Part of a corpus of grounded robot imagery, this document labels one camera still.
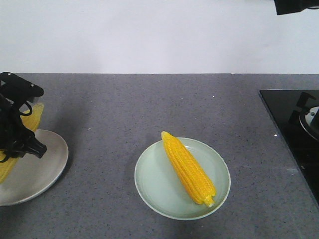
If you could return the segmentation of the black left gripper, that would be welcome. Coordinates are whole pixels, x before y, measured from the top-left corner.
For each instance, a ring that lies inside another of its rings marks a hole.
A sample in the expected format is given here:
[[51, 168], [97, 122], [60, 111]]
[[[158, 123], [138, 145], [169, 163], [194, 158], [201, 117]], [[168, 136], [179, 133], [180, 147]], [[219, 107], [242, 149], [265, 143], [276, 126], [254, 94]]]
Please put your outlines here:
[[42, 158], [47, 151], [46, 145], [23, 125], [19, 110], [13, 109], [3, 95], [0, 96], [0, 150], [4, 153], [1, 159], [18, 158], [27, 153]]

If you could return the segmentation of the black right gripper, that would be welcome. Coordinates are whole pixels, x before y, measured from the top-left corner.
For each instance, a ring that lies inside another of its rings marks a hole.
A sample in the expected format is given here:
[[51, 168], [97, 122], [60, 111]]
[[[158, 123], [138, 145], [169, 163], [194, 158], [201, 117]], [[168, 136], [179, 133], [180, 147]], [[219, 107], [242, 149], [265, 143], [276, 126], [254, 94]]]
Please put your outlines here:
[[319, 0], [274, 0], [277, 15], [301, 12], [305, 9], [318, 9]]

